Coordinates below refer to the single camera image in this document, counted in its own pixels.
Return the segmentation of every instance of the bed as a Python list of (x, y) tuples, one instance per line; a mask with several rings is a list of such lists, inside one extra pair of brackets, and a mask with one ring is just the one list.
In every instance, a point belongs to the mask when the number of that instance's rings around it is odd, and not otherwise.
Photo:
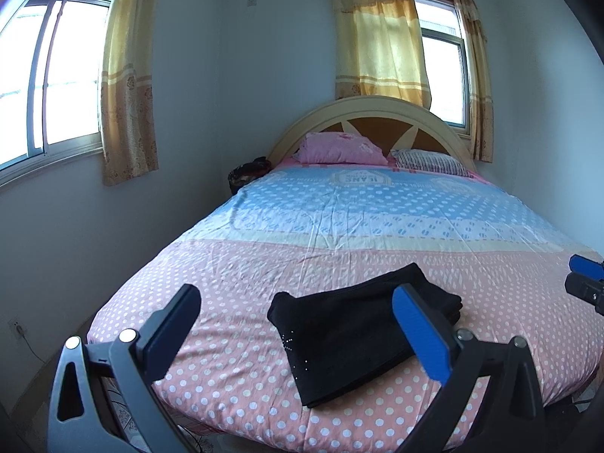
[[(590, 379), (603, 324), (565, 293), (564, 280), (572, 254), (598, 254), (479, 177), (288, 160), (309, 131), (362, 134), (384, 153), (439, 151), (476, 170), (448, 125), (397, 99), (343, 99), (294, 124), (270, 154), (277, 167), (161, 251), (99, 311), (88, 334), (91, 342), (113, 340), (123, 328), (140, 328), (183, 283), (197, 286), (199, 319), (154, 385), (178, 422), (286, 451), (394, 451), (439, 389), (418, 360), (308, 409), (267, 310), (279, 291), (351, 286), (411, 262), (461, 296), (457, 327), (487, 341), (526, 337), (546, 404)], [(486, 380), (476, 383), (449, 446), (463, 442)]]

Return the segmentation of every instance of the pillow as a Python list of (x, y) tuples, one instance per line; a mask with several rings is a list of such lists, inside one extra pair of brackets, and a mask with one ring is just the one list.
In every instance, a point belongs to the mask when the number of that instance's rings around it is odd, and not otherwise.
[(301, 163), (357, 163), (388, 165), (382, 150), (358, 134), (308, 133), (294, 158)]
[(424, 172), (472, 177), (470, 172), (459, 160), (445, 153), (424, 151), (422, 149), (393, 150), (392, 156), (396, 159), (397, 166)]

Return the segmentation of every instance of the pink pillow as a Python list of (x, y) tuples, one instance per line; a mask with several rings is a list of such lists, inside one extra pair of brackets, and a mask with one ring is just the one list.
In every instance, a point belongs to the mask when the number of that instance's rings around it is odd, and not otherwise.
[(388, 165), (382, 150), (358, 134), (308, 133), (294, 155), (300, 163), (357, 163)]

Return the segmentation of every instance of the window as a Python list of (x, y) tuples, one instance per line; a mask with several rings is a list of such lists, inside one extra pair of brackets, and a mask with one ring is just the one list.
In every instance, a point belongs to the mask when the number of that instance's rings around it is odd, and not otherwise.
[(445, 0), (415, 1), (432, 93), (430, 112), (469, 134), (466, 50), (455, 7)]
[(29, 0), (0, 33), (0, 184), (100, 147), (111, 0)]

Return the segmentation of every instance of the wooden headboard panel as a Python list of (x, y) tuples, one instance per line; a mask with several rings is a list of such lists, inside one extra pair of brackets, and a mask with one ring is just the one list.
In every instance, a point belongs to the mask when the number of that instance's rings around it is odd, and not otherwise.
[(319, 131), (361, 134), (379, 146), (384, 156), (402, 148), (446, 153), (476, 171), (469, 151), (448, 124), (423, 107), (382, 96), (350, 97), (319, 107), (288, 129), (269, 160), (278, 164), (295, 153), (306, 133)]

